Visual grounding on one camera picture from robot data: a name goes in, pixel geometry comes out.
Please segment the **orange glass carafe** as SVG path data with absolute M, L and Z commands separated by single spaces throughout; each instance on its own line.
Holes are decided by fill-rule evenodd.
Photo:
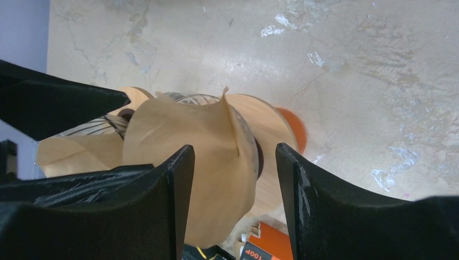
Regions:
M 303 154 L 307 144 L 307 131 L 303 121 L 291 110 L 282 107 L 276 107 L 276 109 L 290 125 L 298 144 L 299 153 Z

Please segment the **coffee paper filter box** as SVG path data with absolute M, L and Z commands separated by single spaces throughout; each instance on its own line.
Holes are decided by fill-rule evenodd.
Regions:
M 264 222 L 242 234 L 241 241 L 239 259 L 293 260 L 289 236 Z

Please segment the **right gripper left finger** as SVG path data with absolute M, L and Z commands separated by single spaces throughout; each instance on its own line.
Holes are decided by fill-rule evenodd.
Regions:
M 1 259 L 181 259 L 195 153 L 1 186 Z

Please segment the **brown paper coffee filter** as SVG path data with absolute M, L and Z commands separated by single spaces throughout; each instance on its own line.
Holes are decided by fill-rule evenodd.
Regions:
M 52 137 L 39 143 L 36 160 L 48 178 L 107 171 L 121 165 L 122 148 L 117 133 Z

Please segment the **clear glass dripper cone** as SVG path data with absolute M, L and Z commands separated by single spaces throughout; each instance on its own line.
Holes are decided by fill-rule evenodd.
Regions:
M 220 101 L 219 97 L 207 95 L 207 94 L 192 94 L 181 97 L 177 100 L 177 103 L 187 103 L 194 105 L 210 105 Z

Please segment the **smoky glass dripper cone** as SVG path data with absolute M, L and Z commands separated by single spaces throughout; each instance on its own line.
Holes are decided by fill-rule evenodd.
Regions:
M 106 114 L 102 117 L 93 119 L 79 126 L 54 135 L 54 137 L 100 135 L 117 133 L 124 138 L 128 127 L 128 120 L 115 115 Z

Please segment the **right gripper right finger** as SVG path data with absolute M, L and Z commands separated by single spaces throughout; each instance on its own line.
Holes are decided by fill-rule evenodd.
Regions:
M 276 148 L 294 259 L 458 259 L 458 197 L 408 201 L 351 184 Z

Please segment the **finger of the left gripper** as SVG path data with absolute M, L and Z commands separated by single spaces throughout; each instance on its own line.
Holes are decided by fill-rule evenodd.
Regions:
M 1 120 L 41 141 L 130 103 L 118 90 L 1 61 Z

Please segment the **wooden ring holder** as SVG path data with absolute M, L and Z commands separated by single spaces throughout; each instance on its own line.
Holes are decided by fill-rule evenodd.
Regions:
M 283 202 L 276 163 L 277 144 L 286 143 L 298 151 L 298 143 L 286 119 L 268 102 L 246 94 L 228 94 L 226 99 L 248 123 L 263 152 L 264 165 L 255 187 L 255 201 L 246 214 L 262 216 Z
M 148 99 L 153 98 L 153 95 L 150 92 L 139 87 L 121 87 L 120 91 L 126 93 L 130 99 L 130 103 L 110 112 L 109 114 L 122 117 L 127 121 L 131 119 L 134 112 L 140 105 L 142 105 Z

